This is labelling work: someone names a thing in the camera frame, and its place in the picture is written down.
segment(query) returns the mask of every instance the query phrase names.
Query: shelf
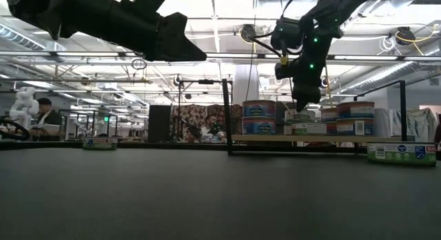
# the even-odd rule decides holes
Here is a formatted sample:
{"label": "shelf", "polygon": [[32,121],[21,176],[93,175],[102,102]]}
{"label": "shelf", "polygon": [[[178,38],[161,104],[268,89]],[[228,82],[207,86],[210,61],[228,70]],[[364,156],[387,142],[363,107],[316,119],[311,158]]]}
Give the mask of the shelf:
{"label": "shelf", "polygon": [[366,143],[372,141],[401,141],[401,138],[395,137],[357,137],[357,136],[285,136],[285,135],[232,135],[235,141],[306,141],[306,142],[349,142]]}

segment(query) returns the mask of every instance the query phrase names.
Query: dark hair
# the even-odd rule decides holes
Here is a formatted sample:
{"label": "dark hair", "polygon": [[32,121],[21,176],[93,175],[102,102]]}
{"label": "dark hair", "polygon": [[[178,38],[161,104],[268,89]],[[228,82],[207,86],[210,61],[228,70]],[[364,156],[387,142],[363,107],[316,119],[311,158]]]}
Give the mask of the dark hair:
{"label": "dark hair", "polygon": [[40,106],[41,105],[45,105],[45,106],[51,106],[52,105],[51,100],[48,99],[48,98],[40,98],[40,99],[37,99],[37,101],[39,102]]}
{"label": "dark hair", "polygon": [[213,115],[213,114],[209,114],[209,115],[207,115],[206,117],[205,117],[205,123],[207,123],[207,120],[210,118],[210,117],[215,117],[216,115]]}

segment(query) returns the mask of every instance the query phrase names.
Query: steering wheel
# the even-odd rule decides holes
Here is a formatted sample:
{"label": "steering wheel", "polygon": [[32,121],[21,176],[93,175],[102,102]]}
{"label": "steering wheel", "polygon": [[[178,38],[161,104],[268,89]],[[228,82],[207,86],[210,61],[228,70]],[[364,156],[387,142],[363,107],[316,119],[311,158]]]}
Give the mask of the steering wheel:
{"label": "steering wheel", "polygon": [[21,130],[21,135],[19,134],[10,134],[9,132],[4,132],[2,130],[0,130],[0,136],[2,136],[5,139],[14,139],[14,140],[21,140],[21,141],[25,141],[28,140],[30,138],[30,133],[28,130],[26,130],[23,126],[21,126],[20,124],[11,121],[11,120],[5,120],[5,119],[0,119],[0,124],[10,124],[11,126],[15,126],[15,132],[17,132],[18,130]]}

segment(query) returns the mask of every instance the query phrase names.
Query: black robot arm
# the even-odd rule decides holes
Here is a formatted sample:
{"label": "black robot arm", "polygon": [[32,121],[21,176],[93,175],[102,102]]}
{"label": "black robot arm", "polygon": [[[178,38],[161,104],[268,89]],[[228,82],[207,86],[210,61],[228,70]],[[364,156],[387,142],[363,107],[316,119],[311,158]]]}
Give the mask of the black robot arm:
{"label": "black robot arm", "polygon": [[[276,78],[292,78],[295,84],[292,97],[297,100],[297,111],[309,102],[320,102],[320,76],[333,38],[341,38],[340,25],[367,0],[320,0],[300,21],[286,19],[277,22],[271,45],[282,50],[276,65]],[[288,61],[288,48],[302,46],[300,56]]]}
{"label": "black robot arm", "polygon": [[57,40],[75,32],[143,53],[149,61],[204,61],[185,37],[187,17],[156,11],[165,0],[8,0],[11,14]]}

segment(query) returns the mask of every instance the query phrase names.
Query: dark table surface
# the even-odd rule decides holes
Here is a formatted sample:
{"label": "dark table surface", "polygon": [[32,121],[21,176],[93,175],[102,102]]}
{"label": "dark table surface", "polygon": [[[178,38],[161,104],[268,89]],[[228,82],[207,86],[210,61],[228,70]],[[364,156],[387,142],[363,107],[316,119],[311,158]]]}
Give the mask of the dark table surface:
{"label": "dark table surface", "polygon": [[0,239],[440,239],[441,170],[191,150],[0,152]]}

